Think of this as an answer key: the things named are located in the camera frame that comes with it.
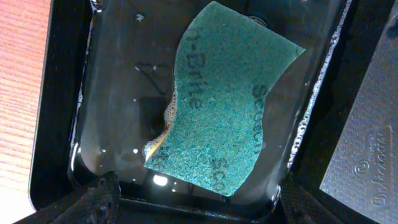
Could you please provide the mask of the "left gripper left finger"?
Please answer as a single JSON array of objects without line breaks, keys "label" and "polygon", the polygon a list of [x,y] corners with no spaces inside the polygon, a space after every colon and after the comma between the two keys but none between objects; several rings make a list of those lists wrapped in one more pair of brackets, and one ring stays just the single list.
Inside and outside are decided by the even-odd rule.
[{"label": "left gripper left finger", "polygon": [[16,224],[112,224],[118,217],[120,199],[119,179],[117,174],[111,171],[17,221]]}]

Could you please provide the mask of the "green yellow sponge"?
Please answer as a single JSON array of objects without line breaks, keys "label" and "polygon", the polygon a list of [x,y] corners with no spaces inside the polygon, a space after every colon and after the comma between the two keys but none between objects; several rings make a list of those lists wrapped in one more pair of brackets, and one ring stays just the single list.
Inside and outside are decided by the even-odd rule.
[{"label": "green yellow sponge", "polygon": [[263,148],[264,101],[304,49],[216,1],[192,20],[177,48],[165,131],[145,167],[232,196]]}]

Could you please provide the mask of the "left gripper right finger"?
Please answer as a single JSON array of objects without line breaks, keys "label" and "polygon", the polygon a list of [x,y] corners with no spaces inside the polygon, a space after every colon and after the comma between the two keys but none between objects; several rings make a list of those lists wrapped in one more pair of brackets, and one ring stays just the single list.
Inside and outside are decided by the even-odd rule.
[{"label": "left gripper right finger", "polygon": [[354,6],[280,200],[289,223],[397,222],[397,7]]}]

